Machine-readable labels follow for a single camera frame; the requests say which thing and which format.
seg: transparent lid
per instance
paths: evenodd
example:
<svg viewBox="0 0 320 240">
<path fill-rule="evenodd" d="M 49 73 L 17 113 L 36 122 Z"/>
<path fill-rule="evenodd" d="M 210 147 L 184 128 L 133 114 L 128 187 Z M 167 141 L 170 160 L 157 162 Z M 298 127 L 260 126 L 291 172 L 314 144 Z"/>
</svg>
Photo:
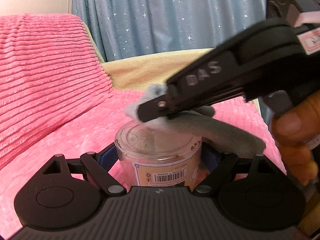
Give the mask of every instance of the transparent lid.
<svg viewBox="0 0 320 240">
<path fill-rule="evenodd" d="M 121 150 L 155 155 L 176 154 L 196 140 L 199 138 L 190 134 L 153 130 L 136 121 L 121 127 L 115 137 L 116 145 Z"/>
</svg>

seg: blue curtain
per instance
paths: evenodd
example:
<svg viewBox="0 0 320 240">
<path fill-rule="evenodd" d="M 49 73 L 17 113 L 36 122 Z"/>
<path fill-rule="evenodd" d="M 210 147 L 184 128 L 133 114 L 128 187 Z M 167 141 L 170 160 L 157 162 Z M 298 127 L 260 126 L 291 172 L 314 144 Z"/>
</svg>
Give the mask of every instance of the blue curtain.
<svg viewBox="0 0 320 240">
<path fill-rule="evenodd" d="M 265 18 L 265 0 L 72 0 L 107 61 L 214 48 Z"/>
</svg>

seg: pink blanket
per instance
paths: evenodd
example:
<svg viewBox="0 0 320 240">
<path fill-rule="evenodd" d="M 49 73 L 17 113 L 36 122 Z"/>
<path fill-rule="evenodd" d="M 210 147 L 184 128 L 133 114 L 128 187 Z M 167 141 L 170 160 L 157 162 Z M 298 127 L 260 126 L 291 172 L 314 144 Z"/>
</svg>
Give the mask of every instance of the pink blanket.
<svg viewBox="0 0 320 240">
<path fill-rule="evenodd" d="M 112 88 L 73 15 L 0 18 L 0 82 L 7 85 L 0 90 L 0 235 L 8 238 L 21 227 L 13 209 L 19 189 L 52 155 L 76 158 L 113 142 L 129 121 L 123 108 L 141 93 Z M 215 118 L 262 138 L 265 154 L 284 171 L 251 102 L 236 98 L 214 107 Z M 125 185 L 119 163 L 109 173 Z"/>
</svg>

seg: clear plastic container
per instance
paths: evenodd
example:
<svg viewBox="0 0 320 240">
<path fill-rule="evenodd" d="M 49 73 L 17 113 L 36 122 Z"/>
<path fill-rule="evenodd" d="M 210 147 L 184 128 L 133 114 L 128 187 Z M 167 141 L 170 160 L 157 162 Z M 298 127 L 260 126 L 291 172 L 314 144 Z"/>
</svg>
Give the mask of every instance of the clear plastic container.
<svg viewBox="0 0 320 240">
<path fill-rule="evenodd" d="M 201 137 L 152 130 L 131 121 L 118 130 L 115 145 L 128 187 L 189 186 L 194 189 Z"/>
</svg>

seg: barcode number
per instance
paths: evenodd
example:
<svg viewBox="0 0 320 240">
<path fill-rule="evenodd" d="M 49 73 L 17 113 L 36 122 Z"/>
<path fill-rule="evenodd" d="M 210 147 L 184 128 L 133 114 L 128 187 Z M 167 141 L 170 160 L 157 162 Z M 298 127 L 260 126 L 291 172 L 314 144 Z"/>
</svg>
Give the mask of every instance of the barcode number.
<svg viewBox="0 0 320 240">
<path fill-rule="evenodd" d="M 154 174 L 155 176 L 155 182 L 166 182 L 171 180 L 180 179 L 183 176 L 185 176 L 185 168 L 180 171 L 175 171 L 172 173 L 166 173 L 166 174 Z"/>
</svg>

